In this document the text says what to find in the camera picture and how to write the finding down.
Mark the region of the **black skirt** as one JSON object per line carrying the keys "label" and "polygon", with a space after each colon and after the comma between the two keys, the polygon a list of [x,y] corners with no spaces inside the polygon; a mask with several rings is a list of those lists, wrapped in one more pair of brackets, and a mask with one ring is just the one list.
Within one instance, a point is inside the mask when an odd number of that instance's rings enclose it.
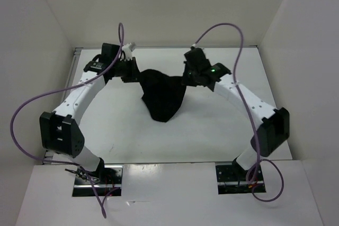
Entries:
{"label": "black skirt", "polygon": [[168,122],[184,99],[186,86],[182,84],[182,77],[147,69],[139,74],[138,80],[143,91],[141,99],[151,118],[157,122]]}

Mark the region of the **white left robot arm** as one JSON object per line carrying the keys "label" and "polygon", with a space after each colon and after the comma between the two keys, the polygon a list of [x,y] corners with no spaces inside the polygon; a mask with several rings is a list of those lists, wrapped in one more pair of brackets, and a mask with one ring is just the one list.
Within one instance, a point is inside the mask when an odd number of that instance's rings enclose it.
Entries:
{"label": "white left robot arm", "polygon": [[43,147],[83,167],[87,178],[96,184],[105,179],[104,161],[85,146],[79,125],[92,100],[109,80],[119,77],[127,83],[137,81],[139,70],[132,55],[135,48],[133,42],[123,46],[104,43],[101,53],[84,67],[77,88],[51,113],[44,112],[39,118]]}

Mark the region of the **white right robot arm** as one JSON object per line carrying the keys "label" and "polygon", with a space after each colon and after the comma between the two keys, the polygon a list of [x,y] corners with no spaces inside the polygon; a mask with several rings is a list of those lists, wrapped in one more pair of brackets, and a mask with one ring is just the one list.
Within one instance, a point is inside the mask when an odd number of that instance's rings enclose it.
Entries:
{"label": "white right robot arm", "polygon": [[224,97],[254,123],[250,145],[234,160],[232,174],[243,180],[251,173],[258,158],[266,158],[290,136],[290,114],[264,102],[240,82],[221,63],[212,65],[201,48],[192,47],[184,54],[182,83],[203,86]]}

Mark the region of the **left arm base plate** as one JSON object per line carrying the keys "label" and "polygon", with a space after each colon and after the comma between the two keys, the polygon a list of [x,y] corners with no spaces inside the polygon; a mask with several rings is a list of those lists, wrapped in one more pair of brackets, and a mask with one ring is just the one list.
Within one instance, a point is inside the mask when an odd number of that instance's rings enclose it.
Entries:
{"label": "left arm base plate", "polygon": [[[120,196],[123,176],[123,165],[105,165],[107,175],[102,180],[92,179],[94,187],[99,197]],[[90,181],[83,172],[77,170],[74,180],[72,197],[95,196]]]}

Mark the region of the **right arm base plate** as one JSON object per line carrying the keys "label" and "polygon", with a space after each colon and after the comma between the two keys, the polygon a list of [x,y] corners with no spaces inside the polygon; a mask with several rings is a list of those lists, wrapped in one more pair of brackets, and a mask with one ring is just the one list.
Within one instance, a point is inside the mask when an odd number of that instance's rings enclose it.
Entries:
{"label": "right arm base plate", "polygon": [[246,174],[236,175],[230,162],[216,164],[216,178],[218,186],[218,194],[246,194],[251,193],[255,188],[255,193],[265,193],[264,178],[259,168],[255,182],[248,184]]}

